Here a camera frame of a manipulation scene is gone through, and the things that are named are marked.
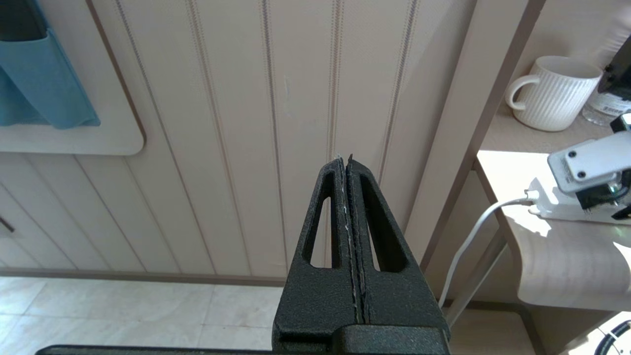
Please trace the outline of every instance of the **teal pocket organizer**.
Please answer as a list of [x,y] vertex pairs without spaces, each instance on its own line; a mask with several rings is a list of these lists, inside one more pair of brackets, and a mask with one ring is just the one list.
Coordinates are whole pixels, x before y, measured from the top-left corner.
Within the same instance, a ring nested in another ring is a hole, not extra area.
[[51,29],[43,39],[0,41],[0,126],[12,124],[101,124]]

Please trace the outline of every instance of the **table leg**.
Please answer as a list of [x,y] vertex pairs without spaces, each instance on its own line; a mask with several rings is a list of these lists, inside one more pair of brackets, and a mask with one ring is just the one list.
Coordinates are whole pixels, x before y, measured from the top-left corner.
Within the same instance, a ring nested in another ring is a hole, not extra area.
[[480,257],[480,260],[478,260],[478,263],[469,275],[464,287],[451,303],[445,314],[447,325],[450,328],[454,325],[471,298],[473,298],[475,292],[480,288],[489,272],[491,272],[491,269],[495,266],[495,263],[500,258],[504,249],[506,249],[506,239],[504,239],[504,235],[498,229],[493,239],[491,239],[487,248],[484,250],[482,257]]

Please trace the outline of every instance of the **power strip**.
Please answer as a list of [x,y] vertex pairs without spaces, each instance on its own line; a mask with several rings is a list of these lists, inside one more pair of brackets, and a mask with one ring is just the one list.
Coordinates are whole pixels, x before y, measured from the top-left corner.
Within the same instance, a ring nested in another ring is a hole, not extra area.
[[611,215],[621,210],[622,206],[600,205],[588,211],[581,208],[574,196],[562,193],[557,187],[552,175],[537,177],[530,184],[529,190],[539,191],[537,204],[529,212],[544,219],[586,220],[612,224],[626,224],[631,226],[631,220],[615,220]]

